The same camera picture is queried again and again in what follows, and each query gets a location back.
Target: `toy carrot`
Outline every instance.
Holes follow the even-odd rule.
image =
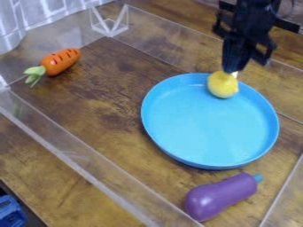
[[[31,88],[37,85],[43,75],[54,77],[69,69],[79,60],[81,50],[78,48],[67,48],[50,53],[41,62],[39,67],[30,67],[25,74],[29,74],[26,83],[31,83]]]

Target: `yellow lemon toy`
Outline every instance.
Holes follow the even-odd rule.
[[[217,71],[209,76],[207,87],[219,98],[230,98],[240,91],[237,78],[225,71]]]

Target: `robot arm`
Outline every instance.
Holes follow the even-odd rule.
[[[268,65],[277,48],[269,32],[277,22],[280,5],[281,0],[237,0],[237,6],[230,5],[234,17],[218,13],[214,31],[225,38],[224,70],[229,74],[244,70],[250,59]],[[257,48],[258,44],[268,48],[266,53]]]

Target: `wooden table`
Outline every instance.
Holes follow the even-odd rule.
[[[214,8],[195,1],[127,2],[214,36]],[[303,68],[302,36],[278,28],[272,35],[280,44],[274,59]],[[114,39],[102,38],[83,48],[83,58],[67,76],[46,79],[33,90],[19,81],[11,89],[181,208],[186,193],[198,184],[218,182],[244,171],[261,172],[266,181],[258,194],[205,223],[258,226],[303,151],[303,77],[292,68],[282,72],[281,67],[280,62],[269,69],[252,63],[241,78],[277,108],[280,139],[261,160],[229,171],[182,165],[149,139],[141,121],[142,98],[157,82],[185,71]],[[143,226],[3,116],[0,124],[0,177],[50,226]]]

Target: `blue plate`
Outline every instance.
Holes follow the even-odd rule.
[[[260,159],[277,142],[280,122],[268,99],[248,85],[229,99],[207,89],[210,74],[181,74],[154,86],[142,103],[143,126],[182,163],[230,169]]]

